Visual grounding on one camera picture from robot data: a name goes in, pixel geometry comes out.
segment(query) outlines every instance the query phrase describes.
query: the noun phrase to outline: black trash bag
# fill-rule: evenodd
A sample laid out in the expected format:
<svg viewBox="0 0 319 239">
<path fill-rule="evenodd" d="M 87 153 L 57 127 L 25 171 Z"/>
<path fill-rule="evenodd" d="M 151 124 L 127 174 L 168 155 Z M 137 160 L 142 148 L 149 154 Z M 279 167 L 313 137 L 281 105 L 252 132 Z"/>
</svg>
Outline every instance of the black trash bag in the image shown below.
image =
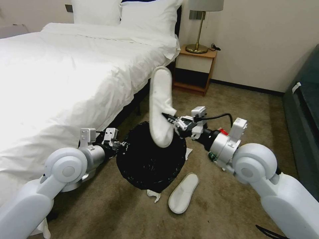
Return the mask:
<svg viewBox="0 0 319 239">
<path fill-rule="evenodd" d="M 161 193 L 177 177 L 185 163 L 186 141 L 174 133 L 167 148 L 157 146 L 148 122 L 132 129 L 124 139 L 116 163 L 122 176 L 134 187 Z"/>
</svg>

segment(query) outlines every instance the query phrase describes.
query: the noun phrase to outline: dark gray sofa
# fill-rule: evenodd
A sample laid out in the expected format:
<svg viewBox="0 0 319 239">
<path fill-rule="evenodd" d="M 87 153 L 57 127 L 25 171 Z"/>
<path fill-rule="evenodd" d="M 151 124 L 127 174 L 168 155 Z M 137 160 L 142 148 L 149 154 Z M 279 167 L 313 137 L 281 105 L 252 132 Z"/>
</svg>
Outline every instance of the dark gray sofa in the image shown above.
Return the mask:
<svg viewBox="0 0 319 239">
<path fill-rule="evenodd" d="M 293 93 L 297 82 L 301 86 Z M 283 97 L 300 182 L 319 201 L 319 45 Z"/>
</svg>

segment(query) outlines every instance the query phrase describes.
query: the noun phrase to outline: white slipper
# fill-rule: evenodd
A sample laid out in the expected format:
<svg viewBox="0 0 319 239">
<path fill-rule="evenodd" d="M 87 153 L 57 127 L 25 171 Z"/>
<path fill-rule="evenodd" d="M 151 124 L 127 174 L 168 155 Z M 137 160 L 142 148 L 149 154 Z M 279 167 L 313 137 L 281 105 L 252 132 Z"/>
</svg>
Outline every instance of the white slipper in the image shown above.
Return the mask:
<svg viewBox="0 0 319 239">
<path fill-rule="evenodd" d="M 172 107 L 172 74 L 166 67 L 157 67 L 150 85 L 150 133 L 154 143 L 166 148 L 173 140 L 174 128 L 162 113 L 175 115 Z"/>
<path fill-rule="evenodd" d="M 168 206 L 172 212 L 182 214 L 188 208 L 193 192 L 199 179 L 196 174 L 189 173 L 174 189 L 168 200 Z"/>
</svg>

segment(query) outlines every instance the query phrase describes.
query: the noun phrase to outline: lamp stand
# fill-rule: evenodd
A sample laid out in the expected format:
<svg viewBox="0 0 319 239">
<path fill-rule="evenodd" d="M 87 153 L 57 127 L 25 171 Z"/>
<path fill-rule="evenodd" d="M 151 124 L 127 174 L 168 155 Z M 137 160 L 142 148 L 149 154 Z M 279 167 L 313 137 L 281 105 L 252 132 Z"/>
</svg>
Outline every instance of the lamp stand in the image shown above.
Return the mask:
<svg viewBox="0 0 319 239">
<path fill-rule="evenodd" d="M 198 32 L 197 43 L 187 45 L 186 51 L 188 51 L 188 52 L 196 53 L 196 54 L 203 54 L 203 53 L 208 52 L 208 48 L 206 46 L 199 44 L 200 33 L 202 31 L 202 26 L 203 26 L 203 21 L 204 21 L 205 15 L 206 15 L 206 12 L 202 12 L 202 19 L 200 20 L 200 27 L 199 27 L 199 32 Z"/>
</svg>

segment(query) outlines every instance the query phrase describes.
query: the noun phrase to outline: brass lamp base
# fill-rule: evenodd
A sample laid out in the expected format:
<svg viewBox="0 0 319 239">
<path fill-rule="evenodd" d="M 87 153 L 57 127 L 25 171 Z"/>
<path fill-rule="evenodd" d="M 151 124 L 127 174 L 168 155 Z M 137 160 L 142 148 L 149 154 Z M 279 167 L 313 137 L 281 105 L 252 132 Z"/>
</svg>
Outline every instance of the brass lamp base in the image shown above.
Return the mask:
<svg viewBox="0 0 319 239">
<path fill-rule="evenodd" d="M 190 53 L 195 53 L 195 54 L 203 54 L 208 52 L 208 48 L 205 47 L 204 45 L 191 44 L 186 46 L 186 51 Z"/>
</svg>

